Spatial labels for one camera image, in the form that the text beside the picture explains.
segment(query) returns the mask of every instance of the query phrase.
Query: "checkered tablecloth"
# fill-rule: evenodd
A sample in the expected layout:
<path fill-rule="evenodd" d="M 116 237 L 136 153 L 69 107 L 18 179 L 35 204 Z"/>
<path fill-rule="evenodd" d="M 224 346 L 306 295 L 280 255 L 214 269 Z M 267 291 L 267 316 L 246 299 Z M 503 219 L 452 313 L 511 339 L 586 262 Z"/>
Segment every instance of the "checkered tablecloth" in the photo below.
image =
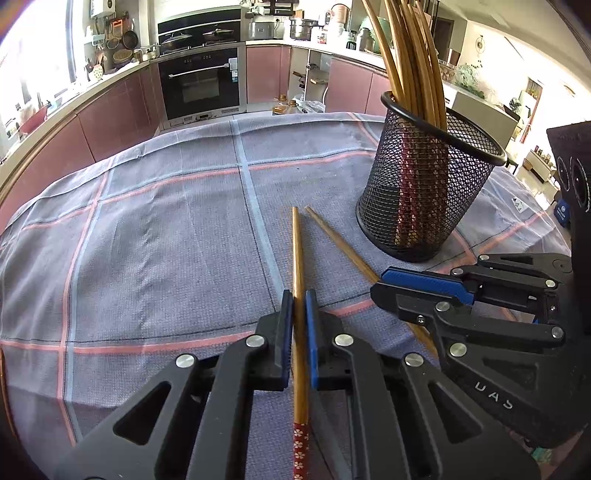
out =
<path fill-rule="evenodd" d="M 314 207 L 379 273 L 447 272 L 485 252 L 569 252 L 526 189 L 496 168 L 435 259 L 385 255 L 355 220 L 381 128 L 379 117 L 333 113 L 172 132 L 55 182 L 15 214 L 0 237 L 0 343 L 19 437 L 49 477 L 180 352 L 220 353 L 279 308 L 291 287 L 293 205 Z M 306 283 L 322 308 L 382 353 L 428 357 L 316 224 L 302 223 Z M 289 477 L 291 402 L 290 390 L 255 396 L 249 479 Z M 350 478 L 343 398 L 311 402 L 311 478 Z"/>

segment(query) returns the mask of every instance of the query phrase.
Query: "black mesh pen holder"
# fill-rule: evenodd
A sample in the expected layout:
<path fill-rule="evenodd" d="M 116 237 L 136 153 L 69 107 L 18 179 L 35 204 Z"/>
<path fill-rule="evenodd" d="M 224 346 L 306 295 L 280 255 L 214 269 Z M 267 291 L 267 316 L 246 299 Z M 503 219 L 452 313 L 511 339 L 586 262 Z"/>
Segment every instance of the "black mesh pen holder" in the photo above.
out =
<path fill-rule="evenodd" d="M 356 215 L 379 249 L 407 262 L 433 258 L 505 150 L 463 115 L 447 110 L 447 133 L 394 103 L 387 107 L 374 165 Z"/>

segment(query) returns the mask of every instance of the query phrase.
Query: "window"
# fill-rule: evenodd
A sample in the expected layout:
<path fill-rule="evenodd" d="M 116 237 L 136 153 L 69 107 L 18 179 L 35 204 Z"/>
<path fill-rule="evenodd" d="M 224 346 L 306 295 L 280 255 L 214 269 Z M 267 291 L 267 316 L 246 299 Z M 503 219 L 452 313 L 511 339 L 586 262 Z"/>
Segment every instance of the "window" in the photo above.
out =
<path fill-rule="evenodd" d="M 71 1 L 34 0 L 0 44 L 0 116 L 6 123 L 16 105 L 53 100 L 69 87 L 73 72 Z"/>

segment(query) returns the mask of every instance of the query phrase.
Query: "label sticker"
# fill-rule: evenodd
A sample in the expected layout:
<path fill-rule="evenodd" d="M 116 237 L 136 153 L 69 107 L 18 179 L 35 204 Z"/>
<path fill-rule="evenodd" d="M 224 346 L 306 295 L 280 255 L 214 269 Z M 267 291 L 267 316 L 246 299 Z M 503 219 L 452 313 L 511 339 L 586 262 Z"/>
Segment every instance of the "label sticker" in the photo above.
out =
<path fill-rule="evenodd" d="M 513 197 L 511 200 L 513 200 L 513 205 L 515 205 L 519 213 L 523 213 L 529 208 L 520 198 Z"/>

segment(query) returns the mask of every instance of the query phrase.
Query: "cabinet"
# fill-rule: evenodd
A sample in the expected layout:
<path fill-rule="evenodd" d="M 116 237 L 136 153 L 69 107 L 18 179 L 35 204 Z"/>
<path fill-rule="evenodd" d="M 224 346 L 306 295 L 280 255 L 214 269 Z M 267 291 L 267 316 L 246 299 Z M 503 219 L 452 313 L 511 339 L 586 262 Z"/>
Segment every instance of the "cabinet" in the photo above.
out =
<path fill-rule="evenodd" d="M 155 131 L 139 73 L 115 84 L 84 108 L 79 117 L 95 161 L 133 147 L 151 138 Z"/>
<path fill-rule="evenodd" d="M 0 232 L 21 205 L 39 195 L 54 181 L 94 163 L 94 158 L 75 116 L 37 154 L 0 206 Z"/>
<path fill-rule="evenodd" d="M 374 73 L 369 87 L 368 104 L 365 113 L 368 115 L 386 116 L 386 107 L 381 101 L 384 92 L 390 90 L 390 82 L 387 77 Z"/>
<path fill-rule="evenodd" d="M 272 102 L 287 94 L 291 48 L 248 47 L 246 49 L 246 101 Z"/>
<path fill-rule="evenodd" d="M 367 68 L 333 59 L 330 64 L 326 112 L 365 113 L 373 72 Z"/>

